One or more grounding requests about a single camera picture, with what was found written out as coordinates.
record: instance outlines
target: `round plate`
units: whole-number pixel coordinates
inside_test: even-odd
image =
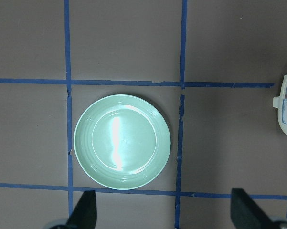
[[[84,111],[75,128],[74,149],[93,180],[109,188],[134,189],[152,181],[165,167],[170,133],[151,104],[117,94]]]

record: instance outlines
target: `plate center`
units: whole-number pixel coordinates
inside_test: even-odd
[[[153,158],[155,130],[149,118],[134,107],[114,110],[98,120],[92,133],[92,146],[107,168],[138,173]]]

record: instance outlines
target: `black object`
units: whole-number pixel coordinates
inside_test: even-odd
[[[237,229],[287,229],[287,219],[272,221],[241,188],[232,189],[230,217]]]
[[[50,229],[94,229],[96,227],[96,192],[85,191],[69,217],[66,225]]]

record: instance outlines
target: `plate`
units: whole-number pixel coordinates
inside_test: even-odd
[[[80,117],[74,150],[83,170],[113,189],[134,189],[152,181],[170,154],[170,132],[160,112],[126,94],[102,98]]]

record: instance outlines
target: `grid square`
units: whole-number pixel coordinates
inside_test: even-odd
[[[66,88],[0,84],[0,182],[67,185]]]
[[[188,2],[186,81],[282,82],[287,0]]]
[[[287,136],[274,89],[187,88],[182,191],[287,195]]]
[[[0,78],[65,79],[63,1],[0,0]]]
[[[74,192],[74,206],[81,195]],[[96,193],[96,229],[172,228],[174,202],[172,196]]]
[[[73,79],[179,81],[180,31],[181,1],[71,1]]]
[[[175,191],[180,89],[175,87],[74,85],[72,87],[73,133],[78,119],[88,106],[98,99],[113,94],[130,94],[141,97],[155,106],[166,120],[171,135],[171,152],[168,162],[157,178],[139,189]],[[74,151],[72,154],[74,186],[103,187],[84,173]]]
[[[285,200],[254,201],[268,216],[285,218]],[[180,228],[235,229],[230,219],[230,199],[181,197]]]
[[[67,219],[66,191],[0,188],[0,229],[48,229]]]

